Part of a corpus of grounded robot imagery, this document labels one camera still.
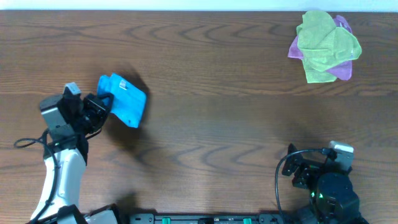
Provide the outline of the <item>blue microfiber cloth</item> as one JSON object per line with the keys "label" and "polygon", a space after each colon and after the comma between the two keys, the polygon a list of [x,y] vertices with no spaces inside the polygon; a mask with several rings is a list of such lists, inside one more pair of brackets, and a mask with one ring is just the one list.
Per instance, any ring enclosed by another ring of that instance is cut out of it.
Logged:
{"label": "blue microfiber cloth", "polygon": [[115,73],[99,78],[97,94],[107,93],[114,96],[110,113],[117,116],[126,126],[138,128],[144,114],[147,95]]}

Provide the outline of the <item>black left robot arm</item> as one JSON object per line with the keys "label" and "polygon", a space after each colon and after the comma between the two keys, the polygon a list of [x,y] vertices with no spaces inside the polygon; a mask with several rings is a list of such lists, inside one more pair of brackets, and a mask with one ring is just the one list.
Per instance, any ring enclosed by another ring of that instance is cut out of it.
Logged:
{"label": "black left robot arm", "polygon": [[46,178],[30,222],[40,223],[64,206],[78,206],[80,184],[88,160],[88,140],[101,132],[114,96],[63,93],[40,102],[47,129],[36,140],[44,147]]}

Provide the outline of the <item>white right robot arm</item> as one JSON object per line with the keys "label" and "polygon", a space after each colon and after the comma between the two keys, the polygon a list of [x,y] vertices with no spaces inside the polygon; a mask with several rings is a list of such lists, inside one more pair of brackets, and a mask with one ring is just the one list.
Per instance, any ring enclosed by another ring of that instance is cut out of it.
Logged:
{"label": "white right robot arm", "polygon": [[[365,224],[359,211],[360,200],[349,179],[354,147],[330,141],[328,147],[298,150],[289,144],[275,170],[275,197],[284,223]],[[294,175],[292,185],[309,191],[309,205],[292,215],[280,206],[278,176]]]}

